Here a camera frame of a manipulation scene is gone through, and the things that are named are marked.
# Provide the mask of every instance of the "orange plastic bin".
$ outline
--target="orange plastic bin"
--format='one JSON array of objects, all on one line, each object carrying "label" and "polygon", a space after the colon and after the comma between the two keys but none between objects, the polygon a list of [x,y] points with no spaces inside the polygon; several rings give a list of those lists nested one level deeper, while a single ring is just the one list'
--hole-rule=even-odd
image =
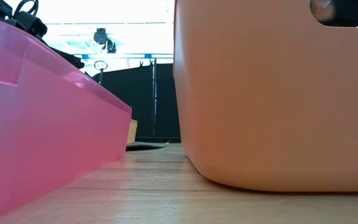
[{"label": "orange plastic bin", "polygon": [[174,76],[205,177],[358,192],[358,29],[322,26],[309,0],[177,0]]},{"label": "orange plastic bin", "polygon": [[131,108],[0,22],[0,214],[124,156]]}]

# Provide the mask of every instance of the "pink plastic bin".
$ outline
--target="pink plastic bin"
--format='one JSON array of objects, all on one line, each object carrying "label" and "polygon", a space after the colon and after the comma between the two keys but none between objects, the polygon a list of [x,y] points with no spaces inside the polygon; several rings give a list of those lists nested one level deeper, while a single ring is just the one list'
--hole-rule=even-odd
[{"label": "pink plastic bin", "polygon": [[0,214],[125,153],[131,108],[0,22]]}]

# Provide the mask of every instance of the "wooden floorboard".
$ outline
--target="wooden floorboard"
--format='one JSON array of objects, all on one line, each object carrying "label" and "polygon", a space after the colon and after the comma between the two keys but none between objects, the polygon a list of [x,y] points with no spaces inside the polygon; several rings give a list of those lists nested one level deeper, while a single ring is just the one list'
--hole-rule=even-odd
[{"label": "wooden floorboard", "polygon": [[179,144],[128,152],[0,223],[355,224],[358,195],[266,194],[202,177]]}]

